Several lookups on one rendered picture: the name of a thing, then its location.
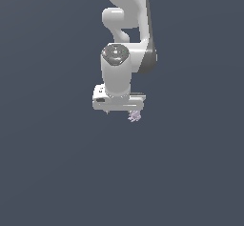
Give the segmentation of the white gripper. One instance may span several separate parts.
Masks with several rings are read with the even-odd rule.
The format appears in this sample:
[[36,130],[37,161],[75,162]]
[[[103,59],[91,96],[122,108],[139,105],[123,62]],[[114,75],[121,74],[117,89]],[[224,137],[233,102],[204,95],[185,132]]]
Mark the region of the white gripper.
[[105,92],[105,85],[96,85],[92,95],[92,106],[95,110],[102,110],[106,114],[110,111],[141,111],[144,107],[146,95],[141,92],[131,92],[123,97],[110,97]]

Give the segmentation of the small pale lilac object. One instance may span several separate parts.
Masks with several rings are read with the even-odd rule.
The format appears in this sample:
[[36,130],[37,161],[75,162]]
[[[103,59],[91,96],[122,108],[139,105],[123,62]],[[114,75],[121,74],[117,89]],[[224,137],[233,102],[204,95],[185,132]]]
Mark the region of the small pale lilac object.
[[132,111],[132,112],[129,114],[129,117],[128,117],[128,119],[129,119],[131,122],[138,121],[140,118],[141,118],[140,111]]

